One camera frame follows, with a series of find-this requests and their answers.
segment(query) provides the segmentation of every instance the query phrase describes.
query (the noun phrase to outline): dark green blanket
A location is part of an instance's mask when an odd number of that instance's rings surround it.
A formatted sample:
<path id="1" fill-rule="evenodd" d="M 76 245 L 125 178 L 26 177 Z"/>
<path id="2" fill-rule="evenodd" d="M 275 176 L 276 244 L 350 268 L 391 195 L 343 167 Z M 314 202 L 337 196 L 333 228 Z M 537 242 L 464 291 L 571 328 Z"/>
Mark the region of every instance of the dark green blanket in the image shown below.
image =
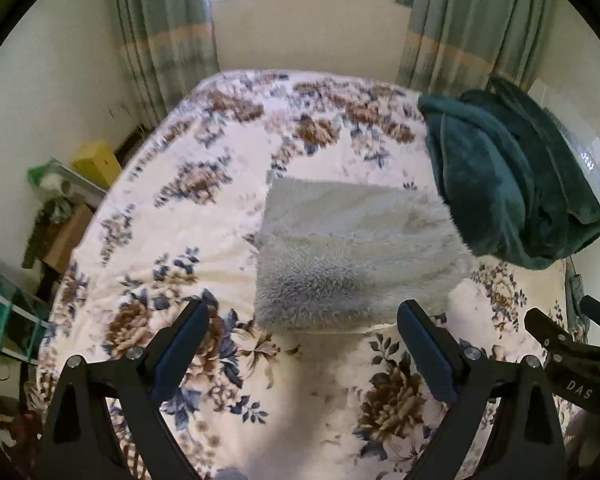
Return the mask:
<path id="1" fill-rule="evenodd" d="M 600 236 L 600 204 L 552 120 L 516 86 L 418 108 L 438 193 L 474 254 L 545 269 Z"/>

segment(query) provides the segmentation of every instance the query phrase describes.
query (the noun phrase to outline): floral bedsheet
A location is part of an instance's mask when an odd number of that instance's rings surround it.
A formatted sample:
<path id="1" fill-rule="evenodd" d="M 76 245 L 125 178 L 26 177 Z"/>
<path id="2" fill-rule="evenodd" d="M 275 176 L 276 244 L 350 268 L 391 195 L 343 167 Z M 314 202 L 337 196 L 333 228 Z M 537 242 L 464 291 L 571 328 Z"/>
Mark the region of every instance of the floral bedsheet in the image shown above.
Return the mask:
<path id="1" fill-rule="evenodd" d="M 417 93 L 304 72 L 220 73 L 200 83 L 118 179 L 74 252 L 39 353 L 48 401 L 66 359 L 146 345 L 193 297 L 205 340 L 161 412 L 205 479 L 402 480 L 445 415 L 395 328 L 270 334 L 253 321 L 258 231 L 281 176 L 436 192 Z M 564 266 L 476 261 L 437 316 L 491 359 L 540 357 L 538 307 L 565 323 Z M 557 399 L 566 426 L 574 413 Z M 459 478 L 477 464 L 488 405 Z M 110 414 L 132 473 L 149 478 L 120 406 Z"/>

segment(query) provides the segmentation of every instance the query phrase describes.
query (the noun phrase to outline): curtain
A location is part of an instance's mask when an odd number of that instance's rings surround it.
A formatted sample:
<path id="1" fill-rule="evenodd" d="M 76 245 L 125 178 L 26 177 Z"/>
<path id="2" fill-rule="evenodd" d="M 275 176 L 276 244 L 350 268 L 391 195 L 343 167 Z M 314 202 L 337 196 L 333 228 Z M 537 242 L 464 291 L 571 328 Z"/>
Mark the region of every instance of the curtain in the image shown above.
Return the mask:
<path id="1" fill-rule="evenodd" d="M 208 0 L 111 0 L 120 54 L 142 120 L 157 126 L 218 72 Z"/>
<path id="2" fill-rule="evenodd" d="M 415 0 L 397 82 L 455 96 L 496 73 L 528 90 L 554 0 Z"/>

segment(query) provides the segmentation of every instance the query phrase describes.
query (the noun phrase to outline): screw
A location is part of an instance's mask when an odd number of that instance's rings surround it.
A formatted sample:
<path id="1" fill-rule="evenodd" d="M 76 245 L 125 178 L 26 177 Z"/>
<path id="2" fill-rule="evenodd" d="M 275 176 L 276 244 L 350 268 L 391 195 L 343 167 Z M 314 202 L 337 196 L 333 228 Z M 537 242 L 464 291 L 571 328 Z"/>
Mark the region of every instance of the screw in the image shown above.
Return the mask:
<path id="1" fill-rule="evenodd" d="M 69 368 L 77 368 L 80 363 L 82 362 L 82 356 L 81 355 L 72 355 L 71 357 L 69 357 L 66 360 L 66 365 Z"/>
<path id="2" fill-rule="evenodd" d="M 525 363 L 532 368 L 538 368 L 540 366 L 540 359 L 538 359 L 535 355 L 528 355 L 525 357 Z"/>
<path id="3" fill-rule="evenodd" d="M 142 352 L 144 349 L 141 346 L 132 346 L 129 350 L 126 351 L 126 358 L 135 361 L 142 357 Z"/>
<path id="4" fill-rule="evenodd" d="M 475 346 L 468 346 L 464 349 L 464 355 L 467 359 L 471 359 L 471 361 L 477 361 L 482 356 L 482 352 Z"/>

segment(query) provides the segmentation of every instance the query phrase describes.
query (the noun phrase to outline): bedspread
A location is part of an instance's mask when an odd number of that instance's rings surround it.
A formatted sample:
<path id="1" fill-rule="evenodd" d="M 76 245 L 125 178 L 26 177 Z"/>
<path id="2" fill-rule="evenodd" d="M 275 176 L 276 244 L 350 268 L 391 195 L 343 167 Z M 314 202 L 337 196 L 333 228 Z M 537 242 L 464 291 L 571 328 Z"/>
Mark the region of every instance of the bedspread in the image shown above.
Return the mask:
<path id="1" fill-rule="evenodd" d="M 253 322 L 251 242 L 281 176 L 435 193 L 417 97 L 323 73 L 229 72 L 200 83 L 123 171 L 74 251 L 39 352 L 45 399 L 72 354 L 94 362 L 144 346 L 199 297 L 209 331 L 160 410 L 203 478 L 402 480 L 446 407 L 395 327 L 263 332 Z M 562 262 L 532 271 L 483 257 L 435 321 L 492 359 L 544 357 L 521 326 L 534 306 L 566 322 Z M 564 426 L 574 407 L 556 402 Z M 148 478 L 119 404 L 110 414 L 132 473 Z"/>

